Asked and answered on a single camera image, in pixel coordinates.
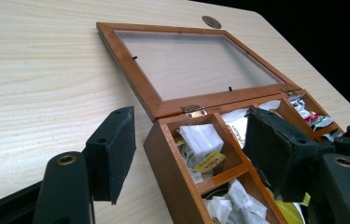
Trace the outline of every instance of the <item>brass grommet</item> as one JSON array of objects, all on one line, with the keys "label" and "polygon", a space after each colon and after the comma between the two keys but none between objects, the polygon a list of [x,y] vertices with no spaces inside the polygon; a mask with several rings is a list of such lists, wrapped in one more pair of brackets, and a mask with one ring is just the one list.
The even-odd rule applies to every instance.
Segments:
[{"label": "brass grommet", "polygon": [[56,163],[58,163],[58,165],[68,165],[73,163],[76,159],[77,157],[75,155],[68,154],[60,157],[58,160],[56,160]]},{"label": "brass grommet", "polygon": [[202,20],[204,21],[204,23],[206,23],[206,25],[212,28],[221,29],[221,23],[213,17],[202,16]]},{"label": "brass grommet", "polygon": [[348,167],[350,168],[350,160],[343,158],[343,157],[336,157],[335,162],[337,162],[339,165],[343,166],[343,167]]}]

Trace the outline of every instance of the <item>wooden box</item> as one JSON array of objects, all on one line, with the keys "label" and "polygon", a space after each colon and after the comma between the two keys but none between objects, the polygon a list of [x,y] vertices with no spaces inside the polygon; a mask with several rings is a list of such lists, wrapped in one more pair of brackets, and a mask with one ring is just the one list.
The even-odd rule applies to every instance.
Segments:
[{"label": "wooden box", "polygon": [[[303,95],[307,110],[329,116],[313,97],[224,30],[107,22],[97,29],[154,122],[144,147],[174,223],[213,223],[203,198],[235,178],[268,208],[270,223],[286,223],[221,115],[279,100],[274,112],[311,139],[343,133],[335,121],[314,132],[288,100]],[[207,123],[222,138],[226,159],[195,184],[175,139],[180,126]]]}]

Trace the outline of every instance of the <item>black background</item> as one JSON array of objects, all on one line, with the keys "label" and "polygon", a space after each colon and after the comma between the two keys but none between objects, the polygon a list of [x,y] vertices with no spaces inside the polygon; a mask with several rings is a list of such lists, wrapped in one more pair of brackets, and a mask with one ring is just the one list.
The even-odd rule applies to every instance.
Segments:
[{"label": "black background", "polygon": [[195,2],[257,12],[350,103],[350,2]]}]

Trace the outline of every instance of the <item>wooden frame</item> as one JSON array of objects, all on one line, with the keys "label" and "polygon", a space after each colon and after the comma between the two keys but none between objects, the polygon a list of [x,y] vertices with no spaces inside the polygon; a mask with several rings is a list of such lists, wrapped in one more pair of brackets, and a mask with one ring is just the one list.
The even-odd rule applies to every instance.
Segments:
[{"label": "wooden frame", "polygon": [[[337,131],[343,133],[336,122],[314,132],[288,100],[289,95],[302,96],[307,103],[308,111],[327,116],[327,112],[312,96],[224,30],[106,22],[97,22],[97,28],[106,47],[125,71],[124,75],[135,95],[154,122],[144,143],[144,148],[174,223],[213,224],[203,199],[207,194],[225,188],[235,178],[241,182],[248,194],[267,207],[266,220],[270,223],[287,223],[272,196],[259,179],[252,161],[244,154],[242,147],[221,115],[240,108],[259,107],[260,104],[266,102],[280,101],[280,106],[273,112],[316,142],[321,142],[321,137],[325,133]],[[240,48],[247,57],[251,57],[254,62],[268,70],[280,83],[162,100],[145,71],[120,38],[119,33],[129,31],[225,36],[232,45]],[[205,108],[206,113],[190,119],[182,110],[182,107],[187,105],[201,105]],[[221,152],[226,155],[226,159],[214,168],[215,174],[212,177],[196,184],[180,155],[175,139],[179,137],[177,130],[180,126],[207,123],[213,124],[223,139],[224,147]]]},{"label": "wooden frame", "polygon": [[[97,22],[97,29],[104,40],[108,49],[118,60],[119,65],[125,71],[133,91],[141,102],[142,106],[148,113],[150,119],[155,121],[159,118],[171,117],[183,113],[182,106],[194,105],[198,103],[203,107],[211,107],[217,105],[225,105],[238,101],[259,98],[261,96],[273,95],[280,93],[282,90],[292,89],[299,90],[294,82],[287,78],[284,74],[274,68],[272,65],[263,60],[257,53],[248,48],[241,41],[237,40],[233,35],[224,30],[213,29],[196,29],[185,27],[167,27],[154,25],[139,24],[123,24]],[[125,44],[120,39],[116,31],[141,31],[141,32],[159,32],[172,34],[197,34],[197,35],[224,35],[234,45],[245,50],[252,58],[257,60],[262,66],[266,67],[275,76],[283,81],[281,84],[263,86],[257,88],[247,88],[243,90],[223,91],[198,96],[190,96],[182,99],[174,99],[163,101],[158,95],[151,82],[148,80],[144,71],[138,66],[133,55],[127,50]]]}]

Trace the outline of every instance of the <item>table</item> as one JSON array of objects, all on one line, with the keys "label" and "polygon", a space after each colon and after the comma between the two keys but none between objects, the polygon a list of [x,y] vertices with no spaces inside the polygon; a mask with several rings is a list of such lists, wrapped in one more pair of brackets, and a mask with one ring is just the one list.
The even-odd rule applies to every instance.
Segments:
[{"label": "table", "polygon": [[143,149],[152,123],[96,22],[209,28],[204,15],[350,125],[349,102],[255,12],[186,0],[0,1],[0,198],[40,181],[50,158],[81,151],[111,111],[133,105],[133,164],[118,204],[95,203],[97,223],[173,223]]}]

